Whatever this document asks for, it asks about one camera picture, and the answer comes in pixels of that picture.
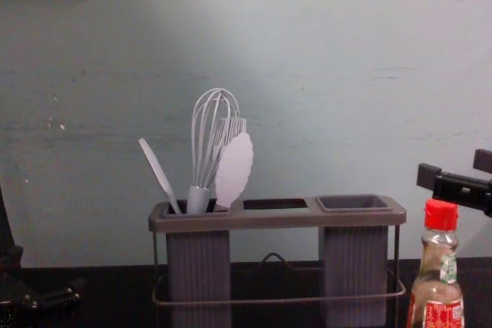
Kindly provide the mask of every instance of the spatula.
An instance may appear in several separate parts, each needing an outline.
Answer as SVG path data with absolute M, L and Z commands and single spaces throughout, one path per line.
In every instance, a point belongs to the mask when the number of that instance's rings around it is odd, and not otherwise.
M 154 174 L 157 177 L 157 181 L 159 181 L 159 184 L 161 185 L 162 190 L 164 190 L 166 196 L 168 197 L 172 208 L 175 210 L 175 213 L 181 214 L 181 210 L 179 209 L 178 202 L 176 201 L 175 193 L 172 190 L 171 184 L 169 184 L 168 178 L 164 174 L 164 171 L 162 170 L 162 167 L 159 164 L 159 161 L 157 160 L 154 151 L 152 151 L 151 147 L 148 146 L 147 141 L 144 138 L 138 140 L 138 143 L 140 144 L 141 149 L 144 151 L 148 163 L 151 165 L 152 170 L 154 171 Z
M 217 204 L 215 211 L 229 209 L 248 183 L 253 165 L 253 144 L 243 132 L 233 138 L 222 153 L 215 175 Z

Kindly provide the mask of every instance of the wall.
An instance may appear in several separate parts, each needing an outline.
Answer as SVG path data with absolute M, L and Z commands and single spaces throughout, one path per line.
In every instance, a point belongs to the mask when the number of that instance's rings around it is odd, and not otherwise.
M 0 181 L 25 265 L 151 263 L 163 199 L 146 137 L 179 197 L 205 90 L 238 97 L 256 160 L 246 197 L 373 192 L 408 210 L 417 165 L 471 169 L 492 148 L 490 0 L 0 0 Z M 461 256 L 492 222 L 460 210 Z M 234 260 L 317 257 L 315 230 L 235 232 Z

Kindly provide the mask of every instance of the utensil caddy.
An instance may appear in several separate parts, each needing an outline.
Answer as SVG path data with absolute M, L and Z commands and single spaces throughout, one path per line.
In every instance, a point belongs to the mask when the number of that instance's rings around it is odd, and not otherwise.
M 231 307 L 318 303 L 326 327 L 383 326 L 387 301 L 393 298 L 397 322 L 400 225 L 407 212 L 390 197 L 347 195 L 298 199 L 237 200 L 228 211 L 174 214 L 169 203 L 157 204 L 148 223 L 153 233 L 155 290 L 159 312 L 170 308 L 173 328 L 230 328 Z M 388 228 L 394 227 L 392 286 L 387 279 Z M 317 227 L 320 295 L 280 299 L 231 298 L 230 230 Z M 166 233 L 168 298 L 158 296 L 157 235 Z

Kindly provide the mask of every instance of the plastic bottle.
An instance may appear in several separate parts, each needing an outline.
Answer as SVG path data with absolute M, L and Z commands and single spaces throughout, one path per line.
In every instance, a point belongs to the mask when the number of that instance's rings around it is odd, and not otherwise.
M 412 286 L 407 328 L 464 328 L 463 294 L 454 253 L 457 217 L 456 204 L 434 199 L 425 204 L 424 252 Z

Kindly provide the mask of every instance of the red bottle cap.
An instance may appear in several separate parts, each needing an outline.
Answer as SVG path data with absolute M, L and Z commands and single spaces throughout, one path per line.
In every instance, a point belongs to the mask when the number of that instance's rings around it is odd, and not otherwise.
M 458 206 L 442 200 L 425 203 L 425 227 L 432 230 L 456 230 Z

